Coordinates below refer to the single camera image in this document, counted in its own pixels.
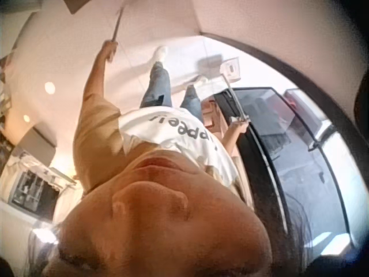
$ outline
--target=floor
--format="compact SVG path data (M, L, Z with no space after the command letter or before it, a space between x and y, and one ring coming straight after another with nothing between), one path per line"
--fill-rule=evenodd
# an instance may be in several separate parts
M74 175L71 144L81 106L82 92L93 60L104 40L111 38L119 0L92 0L71 15L59 0L44 0L42 9L29 21L12 66L6 89L13 108L7 133L12 141L32 125L57 145L52 167ZM279 93L296 87L259 60L212 39L198 35L191 6L170 0L134 2L125 10L118 33L119 49L106 68L106 98L122 113L138 107L148 87L150 59L158 46L167 45L164 66L169 71L174 106L179 106L185 84L199 74L211 78L199 89L200 98L220 92L219 64L239 57L242 79L234 87L273 86ZM44 84L53 82L49 95ZM28 115L30 123L23 120Z

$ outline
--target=recessed light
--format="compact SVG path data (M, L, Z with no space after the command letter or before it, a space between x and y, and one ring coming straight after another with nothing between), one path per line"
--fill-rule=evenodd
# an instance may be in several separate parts
M23 115L23 119L24 119L24 121L25 122L30 122L31 121L31 119L29 118L29 116L28 115Z
M48 94L55 93L55 85L52 82L45 83L45 90Z

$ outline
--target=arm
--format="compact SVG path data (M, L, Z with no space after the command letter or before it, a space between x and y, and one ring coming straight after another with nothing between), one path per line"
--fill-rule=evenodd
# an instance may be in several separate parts
M246 133L248 122L233 122L229 126L228 130L224 134L221 140L225 150L229 155L232 155L233 149L235 148L237 139L241 133Z
M103 47L95 59L90 76L88 77L83 94L84 100L87 100L87 98L92 95L104 96L104 74L106 60L112 53L116 52L117 46L117 42L104 42Z

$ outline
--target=hand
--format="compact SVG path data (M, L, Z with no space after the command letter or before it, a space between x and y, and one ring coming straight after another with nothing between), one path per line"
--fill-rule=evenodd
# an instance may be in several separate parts
M111 40L105 41L99 52L99 57L106 61L110 56L114 56L117 47L118 42L112 42Z
M242 134L245 134L249 125L249 121L236 121L231 124L231 127L237 129Z

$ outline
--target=person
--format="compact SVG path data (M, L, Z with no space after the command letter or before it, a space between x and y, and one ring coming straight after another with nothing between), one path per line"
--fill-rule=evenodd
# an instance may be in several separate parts
M223 143L206 130L204 77L172 107L165 47L140 109L121 115L104 98L117 45L104 43L85 86L73 147L86 194L61 223L44 276L268 276L268 234L230 189L239 178L229 153L247 122Z

